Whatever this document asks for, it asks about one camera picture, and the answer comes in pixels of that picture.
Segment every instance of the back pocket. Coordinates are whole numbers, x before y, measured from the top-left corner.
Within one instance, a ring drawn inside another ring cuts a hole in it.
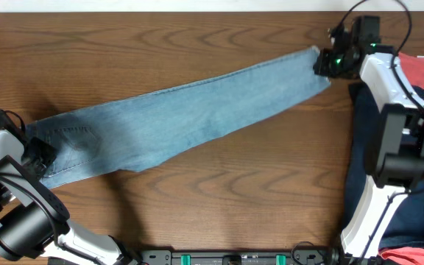
[[[48,131],[45,141],[58,150],[46,173],[46,177],[51,177],[96,158],[101,139],[91,127],[81,126]]]

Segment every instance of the dark blue clothing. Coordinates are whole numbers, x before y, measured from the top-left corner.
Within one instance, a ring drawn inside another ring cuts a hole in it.
[[[424,99],[424,90],[414,89]],[[379,117],[377,105],[366,85],[351,85],[350,95],[354,104],[353,147],[344,193],[343,227],[346,227],[353,217],[364,190],[366,177],[363,167],[364,147],[376,128]],[[424,194],[409,196],[402,202],[389,223],[379,247],[424,248]]]

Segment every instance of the white backdrop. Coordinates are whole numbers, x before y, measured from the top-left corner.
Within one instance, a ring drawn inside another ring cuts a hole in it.
[[[424,0],[404,0],[412,11],[424,11]],[[358,0],[0,0],[0,12],[132,12],[132,11],[344,11]],[[372,0],[358,10],[393,11],[392,0]]]

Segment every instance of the blue denim jeans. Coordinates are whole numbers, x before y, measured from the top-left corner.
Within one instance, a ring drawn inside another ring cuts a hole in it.
[[[414,89],[424,99],[424,90]],[[353,147],[344,191],[343,227],[346,227],[353,217],[364,190],[364,148],[372,135],[371,129],[376,128],[379,117],[377,105],[368,87],[354,85],[350,87],[350,95],[354,104]],[[424,248],[424,194],[409,196],[402,202],[392,217],[379,247]]]
[[[48,188],[125,169],[140,172],[278,114],[330,83],[309,48],[220,77],[75,110],[27,126],[58,149]]]

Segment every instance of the jeans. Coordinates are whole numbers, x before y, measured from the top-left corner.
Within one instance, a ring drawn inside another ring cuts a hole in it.
[[[424,90],[414,88],[424,99]],[[364,190],[366,174],[363,167],[364,148],[378,122],[379,112],[374,98],[365,85],[350,87],[354,104],[353,147],[344,191],[343,227],[346,227]],[[395,211],[379,244],[385,247],[424,248],[424,194],[409,196]]]
[[[27,126],[58,149],[47,188],[119,169],[140,172],[278,114],[326,89],[309,48],[220,77],[75,110]]]

